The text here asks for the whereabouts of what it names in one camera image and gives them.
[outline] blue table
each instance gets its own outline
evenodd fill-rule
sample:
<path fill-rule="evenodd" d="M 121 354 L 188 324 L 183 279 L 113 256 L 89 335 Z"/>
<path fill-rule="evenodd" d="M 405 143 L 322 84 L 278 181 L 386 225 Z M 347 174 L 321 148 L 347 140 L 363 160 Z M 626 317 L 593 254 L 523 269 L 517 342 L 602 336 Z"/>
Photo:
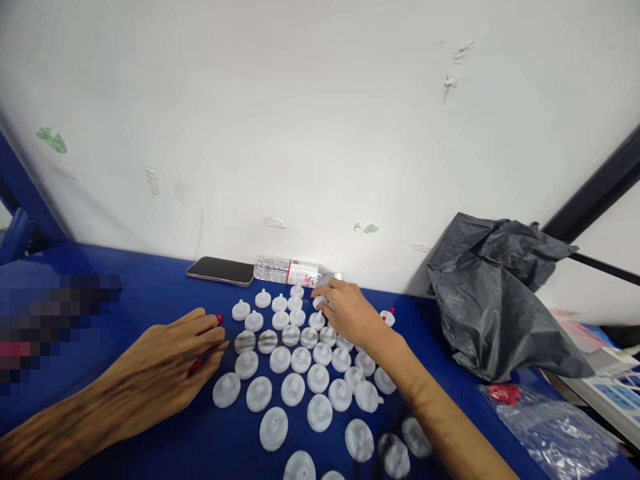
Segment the blue table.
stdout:
<path fill-rule="evenodd" d="M 227 338 L 233 339 L 243 330 L 243 322 L 231 318 L 231 308 L 240 298 L 253 305 L 256 293 L 262 288 L 272 296 L 280 293 L 288 296 L 289 287 L 276 283 L 254 281 L 250 288 L 243 289 L 188 278 L 185 270 L 189 264 L 183 260 L 66 243 L 0 268 L 2 327 L 9 321 L 6 315 L 28 313 L 30 302 L 47 299 L 48 289 L 60 288 L 61 278 L 63 286 L 68 285 L 68 279 L 60 275 L 118 275 L 121 282 L 118 302 L 102 303 L 99 311 L 94 309 L 89 312 L 91 315 L 80 317 L 60 343 L 52 343 L 52 355 L 41 358 L 38 369 L 23 370 L 21 382 L 11 385 L 10 395 L 0 397 L 0 433 L 86 386 L 151 325 L 170 323 L 195 307 L 204 307 L 208 313 L 224 316 Z M 113 278 L 101 278 L 103 286 L 110 281 Z M 90 279 L 79 282 L 72 277 L 71 282 L 74 287 L 88 288 Z M 394 328 L 516 474 L 522 479 L 546 478 L 482 398 L 477 389 L 478 379 L 451 360 L 440 330 L 437 304 L 428 299 L 373 290 L 364 290 L 364 294 L 376 310 L 396 308 Z M 313 311 L 309 291 L 305 292 L 304 301 L 308 318 Z M 265 315 L 264 329 L 270 328 L 270 308 L 261 311 Z M 318 434 L 311 430 L 306 418 L 311 392 L 307 389 L 298 406 L 284 406 L 280 387 L 285 375 L 273 374 L 267 356 L 260 353 L 258 356 L 260 364 L 256 375 L 268 376 L 273 384 L 269 407 L 284 408 L 289 418 L 289 432 L 278 451 L 267 453 L 260 446 L 258 430 L 264 412 L 251 413 L 246 406 L 249 381 L 242 382 L 240 396 L 232 406 L 220 410 L 213 405 L 214 382 L 221 374 L 234 370 L 236 354 L 230 347 L 220 370 L 189 408 L 137 437 L 112 446 L 70 476 L 280 479 L 289 456 L 302 449 L 311 454 L 318 479 L 330 469 L 340 471 L 347 479 L 382 478 L 377 453 L 364 465 L 351 459 L 344 431 L 348 422 L 358 417 L 367 422 L 376 440 L 388 431 L 401 437 L 399 425 L 409 412 L 397 391 L 385 397 L 384 405 L 373 414 L 362 412 L 353 402 L 346 412 L 334 413 L 328 430 Z M 333 368 L 328 370 L 332 379 L 339 376 Z M 540 390 L 560 398 L 532 370 L 521 371 L 520 377 L 522 383 L 536 383 Z M 434 455 L 426 461 L 410 457 L 414 478 L 444 475 Z M 638 472 L 622 457 L 596 475 L 596 478 L 636 477 L 640 477 Z"/>

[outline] black plastic bag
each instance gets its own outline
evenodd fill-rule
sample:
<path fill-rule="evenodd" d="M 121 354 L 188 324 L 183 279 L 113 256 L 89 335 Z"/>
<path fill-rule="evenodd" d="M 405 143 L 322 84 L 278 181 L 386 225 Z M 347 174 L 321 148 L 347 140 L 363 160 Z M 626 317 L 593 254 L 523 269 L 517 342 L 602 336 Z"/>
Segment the black plastic bag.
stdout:
<path fill-rule="evenodd" d="M 514 220 L 458 213 L 427 263 L 453 358 L 488 381 L 535 365 L 564 377 L 594 372 L 533 294 L 555 263 L 576 252 Z"/>

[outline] water bottle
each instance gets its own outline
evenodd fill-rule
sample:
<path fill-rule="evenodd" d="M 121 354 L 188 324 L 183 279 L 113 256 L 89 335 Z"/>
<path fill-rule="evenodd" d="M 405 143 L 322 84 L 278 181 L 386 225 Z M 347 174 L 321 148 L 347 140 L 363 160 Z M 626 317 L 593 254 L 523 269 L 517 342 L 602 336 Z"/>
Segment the water bottle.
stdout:
<path fill-rule="evenodd" d="M 282 257 L 260 257 L 253 267 L 253 276 L 258 280 L 288 283 L 316 288 L 326 284 L 330 278 L 342 280 L 342 275 L 317 263 L 301 262 Z"/>

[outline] white silicone part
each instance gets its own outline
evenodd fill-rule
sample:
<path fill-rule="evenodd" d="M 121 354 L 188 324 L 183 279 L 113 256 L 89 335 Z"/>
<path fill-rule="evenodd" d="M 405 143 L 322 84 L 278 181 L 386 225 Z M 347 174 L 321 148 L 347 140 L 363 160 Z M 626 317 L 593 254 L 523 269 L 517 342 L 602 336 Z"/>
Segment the white silicone part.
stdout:
<path fill-rule="evenodd" d="M 276 330 L 282 330 L 289 324 L 289 314 L 284 310 L 277 311 L 273 314 L 271 326 Z"/>
<path fill-rule="evenodd" d="M 247 315 L 250 311 L 251 307 L 249 306 L 249 304 L 240 300 L 231 309 L 231 316 L 234 320 L 242 321 L 247 318 Z"/>
<path fill-rule="evenodd" d="M 225 373 L 213 386 L 213 404 L 218 408 L 227 408 L 240 394 L 240 378 L 234 373 Z"/>
<path fill-rule="evenodd" d="M 258 350 L 266 355 L 278 346 L 278 334 L 273 330 L 264 330 L 258 337 Z"/>
<path fill-rule="evenodd" d="M 385 318 L 385 323 L 390 327 L 392 327 L 393 324 L 395 323 L 395 317 L 388 310 L 382 310 L 382 312 L 380 312 L 380 318 L 382 317 Z"/>
<path fill-rule="evenodd" d="M 274 312 L 284 311 L 287 309 L 287 299 L 282 296 L 282 293 L 279 297 L 276 297 L 271 302 L 271 310 Z"/>
<path fill-rule="evenodd" d="M 390 395 L 395 392 L 395 384 L 391 381 L 391 378 L 387 375 L 387 372 L 382 370 L 382 367 L 378 367 L 378 370 L 373 374 L 373 381 L 375 386 L 378 387 L 385 395 Z"/>
<path fill-rule="evenodd" d="M 340 348 L 344 348 L 346 351 L 353 350 L 353 342 L 350 342 L 340 334 L 338 334 L 335 344 Z"/>
<path fill-rule="evenodd" d="M 235 352 L 238 355 L 246 351 L 251 351 L 254 347 L 255 334 L 249 330 L 240 332 L 233 342 L 233 348 L 235 348 Z"/>
<path fill-rule="evenodd" d="M 257 332 L 262 328 L 263 324 L 264 317 L 262 316 L 262 313 L 258 313 L 256 310 L 252 311 L 247 315 L 247 318 L 245 318 L 245 330 Z"/>
<path fill-rule="evenodd" d="M 333 358 L 333 352 L 331 351 L 331 347 L 326 343 L 318 343 L 313 348 L 313 361 L 319 363 L 326 367 L 331 363 L 331 359 Z"/>
<path fill-rule="evenodd" d="M 304 373 L 311 366 L 311 352 L 304 347 L 298 347 L 291 354 L 291 369 L 296 373 Z"/>
<path fill-rule="evenodd" d="M 370 381 L 358 382 L 355 385 L 355 402 L 365 412 L 373 413 L 378 409 L 380 403 L 385 400 L 378 395 L 378 390 Z"/>
<path fill-rule="evenodd" d="M 342 379 L 336 379 L 329 386 L 329 400 L 336 411 L 345 411 L 351 406 L 353 393 L 351 387 Z"/>
<path fill-rule="evenodd" d="M 282 373 L 289 368 L 291 352 L 286 347 L 276 347 L 269 357 L 269 366 L 274 373 Z"/>
<path fill-rule="evenodd" d="M 329 372 L 322 365 L 312 365 L 307 374 L 307 385 L 314 393 L 322 393 L 329 385 Z"/>
<path fill-rule="evenodd" d="M 354 419 L 345 430 L 345 443 L 352 459 L 364 463 L 373 455 L 373 435 L 365 422 Z"/>
<path fill-rule="evenodd" d="M 295 325 L 287 325 L 282 330 L 282 343 L 288 347 L 295 346 L 300 340 L 300 329 Z"/>
<path fill-rule="evenodd" d="M 416 458 L 427 458 L 433 452 L 429 439 L 415 417 L 409 417 L 402 422 L 402 436 Z"/>
<path fill-rule="evenodd" d="M 298 373 L 288 374 L 280 388 L 282 401 L 288 407 L 295 407 L 305 396 L 305 380 Z"/>
<path fill-rule="evenodd" d="M 325 326 L 325 317 L 324 315 L 322 315 L 322 312 L 315 312 L 310 314 L 309 326 L 317 331 L 322 330 L 322 327 Z"/>
<path fill-rule="evenodd" d="M 255 306 L 258 308 L 267 308 L 270 303 L 271 294 L 264 289 L 255 296 Z"/>
<path fill-rule="evenodd" d="M 256 352 L 248 351 L 241 353 L 235 360 L 235 372 L 240 377 L 240 380 L 250 379 L 255 375 L 258 370 L 258 354 Z"/>
<path fill-rule="evenodd" d="M 298 310 L 302 308 L 302 298 L 291 297 L 287 302 L 287 307 L 290 311 Z"/>
<path fill-rule="evenodd" d="M 337 338 L 337 332 L 330 325 L 322 327 L 322 330 L 320 330 L 320 341 L 322 343 L 326 343 L 330 347 L 335 345 Z"/>
<path fill-rule="evenodd" d="M 289 419 L 280 407 L 267 410 L 260 422 L 260 444 L 266 451 L 276 451 L 287 438 Z"/>
<path fill-rule="evenodd" d="M 347 350 L 338 347 L 333 351 L 331 365 L 336 372 L 344 373 L 351 366 L 351 356 Z"/>
<path fill-rule="evenodd" d="M 328 429 L 333 419 L 331 402 L 321 393 L 314 395 L 307 406 L 307 421 L 311 430 L 322 433 Z"/>
<path fill-rule="evenodd" d="M 294 286 L 291 287 L 291 290 L 289 290 L 289 294 L 292 297 L 304 297 L 305 296 L 305 290 L 304 288 L 302 288 L 302 285 L 300 285 L 300 282 L 296 283 Z"/>
<path fill-rule="evenodd" d="M 311 456 L 302 450 L 295 452 L 285 465 L 283 480 L 315 480 L 315 465 Z"/>
<path fill-rule="evenodd" d="M 378 455 L 382 460 L 385 472 L 393 480 L 403 479 L 411 471 L 407 448 L 402 440 L 392 433 L 385 433 L 378 440 Z"/>
<path fill-rule="evenodd" d="M 300 344 L 304 348 L 308 348 L 309 350 L 311 350 L 312 348 L 315 347 L 317 343 L 318 343 L 318 332 L 316 332 L 315 329 L 311 327 L 307 327 L 304 330 L 302 330 L 302 333 L 300 334 Z"/>
<path fill-rule="evenodd" d="M 247 389 L 247 406 L 254 413 L 261 412 L 271 401 L 273 388 L 266 377 L 255 378 Z"/>
<path fill-rule="evenodd" d="M 302 311 L 302 309 L 294 310 L 289 314 L 289 321 L 296 327 L 302 327 L 305 324 L 306 319 L 307 315 Z"/>
<path fill-rule="evenodd" d="M 355 356 L 353 364 L 358 368 L 362 368 L 362 371 L 365 373 L 365 377 L 372 376 L 375 371 L 375 362 L 365 352 L 358 353 Z"/>

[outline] right hand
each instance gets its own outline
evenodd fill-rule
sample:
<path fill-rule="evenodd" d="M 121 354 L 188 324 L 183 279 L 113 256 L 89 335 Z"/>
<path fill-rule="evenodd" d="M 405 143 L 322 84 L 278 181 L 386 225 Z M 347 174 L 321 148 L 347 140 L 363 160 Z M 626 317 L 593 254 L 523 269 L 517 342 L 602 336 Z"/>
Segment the right hand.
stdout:
<path fill-rule="evenodd" d="M 355 283 L 332 278 L 328 284 L 311 292 L 311 298 L 318 295 L 324 296 L 333 306 L 331 308 L 326 303 L 320 304 L 320 310 L 331 322 L 331 326 L 344 338 L 365 350 L 366 345 L 375 338 L 374 332 L 380 332 L 380 327 L 389 328 Z"/>

